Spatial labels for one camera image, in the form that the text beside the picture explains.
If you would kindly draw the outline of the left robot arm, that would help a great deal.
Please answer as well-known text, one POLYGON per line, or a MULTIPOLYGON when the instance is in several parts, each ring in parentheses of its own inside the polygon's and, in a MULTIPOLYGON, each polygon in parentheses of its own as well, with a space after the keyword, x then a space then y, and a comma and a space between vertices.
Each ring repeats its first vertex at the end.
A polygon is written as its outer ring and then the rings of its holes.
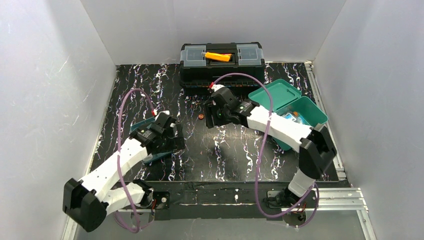
POLYGON ((136 164, 184 148, 183 126, 168 111, 142 121, 104 163, 81 179, 71 178, 65 183, 63 212, 86 232, 92 232, 108 215, 131 203, 151 207, 155 202, 154 189, 145 181, 133 180, 119 188, 114 185, 136 164))

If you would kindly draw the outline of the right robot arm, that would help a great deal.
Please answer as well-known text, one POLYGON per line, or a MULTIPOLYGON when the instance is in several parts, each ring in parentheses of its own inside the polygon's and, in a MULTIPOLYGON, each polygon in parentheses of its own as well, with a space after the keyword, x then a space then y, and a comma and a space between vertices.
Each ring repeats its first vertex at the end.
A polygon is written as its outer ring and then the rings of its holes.
POLYGON ((240 101, 229 88, 221 84, 211 84, 209 92, 210 99, 204 104, 208 128, 230 123, 242 125, 263 132, 265 137, 272 136, 288 144, 299 154, 298 170, 277 198, 279 204, 295 204, 322 177, 337 155, 337 149, 324 124, 308 126, 288 120, 255 101, 240 101))

